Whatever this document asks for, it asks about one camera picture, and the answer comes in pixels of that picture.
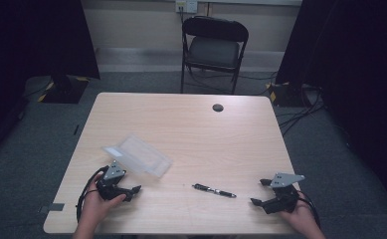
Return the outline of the black folding chair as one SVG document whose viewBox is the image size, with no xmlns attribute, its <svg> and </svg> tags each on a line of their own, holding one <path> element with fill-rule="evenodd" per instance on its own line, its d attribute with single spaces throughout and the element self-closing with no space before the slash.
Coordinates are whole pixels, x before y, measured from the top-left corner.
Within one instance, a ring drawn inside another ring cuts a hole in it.
<svg viewBox="0 0 387 239">
<path fill-rule="evenodd" d="M 180 92 L 184 92 L 185 69 L 230 73 L 233 95 L 242 65 L 249 31 L 241 23 L 208 16 L 193 16 L 182 22 L 182 69 Z"/>
</svg>

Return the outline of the person's right hand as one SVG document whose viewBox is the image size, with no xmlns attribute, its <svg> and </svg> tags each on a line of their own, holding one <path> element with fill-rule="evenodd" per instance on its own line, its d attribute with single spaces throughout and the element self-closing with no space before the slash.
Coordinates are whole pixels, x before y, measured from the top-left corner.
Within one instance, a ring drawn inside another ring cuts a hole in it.
<svg viewBox="0 0 387 239">
<path fill-rule="evenodd" d="M 310 207 L 302 200 L 297 202 L 293 212 L 281 211 L 280 217 L 299 232 L 316 225 Z"/>
</svg>

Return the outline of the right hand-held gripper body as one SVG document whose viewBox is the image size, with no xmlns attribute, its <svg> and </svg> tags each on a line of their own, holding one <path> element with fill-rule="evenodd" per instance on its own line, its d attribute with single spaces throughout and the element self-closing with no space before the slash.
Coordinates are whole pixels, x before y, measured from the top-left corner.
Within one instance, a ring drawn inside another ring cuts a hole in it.
<svg viewBox="0 0 387 239">
<path fill-rule="evenodd" d="M 264 210 L 267 214 L 286 211 L 293 212 L 298 202 L 298 192 L 293 186 L 296 182 L 304 180 L 303 175 L 278 172 L 271 179 L 270 188 L 275 193 L 275 202 Z"/>
</svg>

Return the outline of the black pen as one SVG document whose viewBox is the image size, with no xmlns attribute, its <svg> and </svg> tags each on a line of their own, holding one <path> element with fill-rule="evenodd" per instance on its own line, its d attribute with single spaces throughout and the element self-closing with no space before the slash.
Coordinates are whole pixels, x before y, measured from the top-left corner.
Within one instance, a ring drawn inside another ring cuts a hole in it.
<svg viewBox="0 0 387 239">
<path fill-rule="evenodd" d="M 216 195 L 220 195 L 220 196 L 224 196 L 224 197 L 229 197 L 229 198 L 236 198 L 237 197 L 237 195 L 234 194 L 234 193 L 227 192 L 227 191 L 224 191 L 224 190 L 221 190 L 221 189 L 212 188 L 212 187 L 209 187 L 209 186 L 206 186 L 206 185 L 202 185 L 200 183 L 193 184 L 192 187 L 197 189 L 197 190 L 210 192 L 210 193 L 213 193 L 213 194 L 216 194 Z"/>
</svg>

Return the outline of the person's left hand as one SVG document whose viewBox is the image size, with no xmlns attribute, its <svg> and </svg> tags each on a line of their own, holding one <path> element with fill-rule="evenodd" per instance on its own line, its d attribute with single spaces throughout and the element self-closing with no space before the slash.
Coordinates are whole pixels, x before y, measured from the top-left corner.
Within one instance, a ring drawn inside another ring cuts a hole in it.
<svg viewBox="0 0 387 239">
<path fill-rule="evenodd" d="M 125 195 L 121 194 L 112 200 L 104 200 L 97 192 L 96 182 L 101 174 L 94 177 L 94 181 L 89 186 L 89 193 L 85 196 L 85 202 L 82 209 L 82 215 L 78 228 L 83 232 L 95 231 L 96 227 L 106 218 L 111 208 L 119 205 Z"/>
</svg>

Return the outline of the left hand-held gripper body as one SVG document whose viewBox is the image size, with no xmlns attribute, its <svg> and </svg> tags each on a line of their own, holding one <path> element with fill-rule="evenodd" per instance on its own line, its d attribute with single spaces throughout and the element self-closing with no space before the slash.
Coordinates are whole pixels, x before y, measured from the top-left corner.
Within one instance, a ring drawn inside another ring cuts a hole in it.
<svg viewBox="0 0 387 239">
<path fill-rule="evenodd" d="M 112 200 L 121 194 L 128 193 L 127 189 L 117 186 L 125 177 L 126 171 L 116 161 L 105 166 L 101 171 L 102 175 L 96 182 L 96 186 L 102 199 Z"/>
</svg>

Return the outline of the clear plastic pencil case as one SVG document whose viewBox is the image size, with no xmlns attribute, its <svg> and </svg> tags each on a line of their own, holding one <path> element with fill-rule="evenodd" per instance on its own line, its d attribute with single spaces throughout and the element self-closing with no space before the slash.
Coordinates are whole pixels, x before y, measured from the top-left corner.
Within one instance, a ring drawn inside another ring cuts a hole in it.
<svg viewBox="0 0 387 239">
<path fill-rule="evenodd" d="M 120 144 L 102 148 L 114 160 L 133 173 L 149 173 L 161 177 L 172 165 L 172 160 L 135 134 Z"/>
</svg>

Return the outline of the black curtain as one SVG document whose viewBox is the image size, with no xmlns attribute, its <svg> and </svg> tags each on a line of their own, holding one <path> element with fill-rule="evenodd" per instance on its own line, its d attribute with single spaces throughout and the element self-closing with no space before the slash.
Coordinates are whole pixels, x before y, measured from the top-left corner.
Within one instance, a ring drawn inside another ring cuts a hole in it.
<svg viewBox="0 0 387 239">
<path fill-rule="evenodd" d="M 82 0 L 0 0 L 0 142 L 26 106 L 26 81 L 99 72 Z"/>
<path fill-rule="evenodd" d="M 301 0 L 277 81 L 319 87 L 387 191 L 387 0 Z"/>
</svg>

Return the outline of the white wall socket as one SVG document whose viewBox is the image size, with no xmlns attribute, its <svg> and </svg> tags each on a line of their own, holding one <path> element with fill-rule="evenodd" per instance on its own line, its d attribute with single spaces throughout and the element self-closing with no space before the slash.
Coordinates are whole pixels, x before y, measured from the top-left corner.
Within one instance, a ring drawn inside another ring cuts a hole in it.
<svg viewBox="0 0 387 239">
<path fill-rule="evenodd" d="M 195 14 L 198 11 L 197 0 L 176 0 L 175 11 L 177 13 Z"/>
</svg>

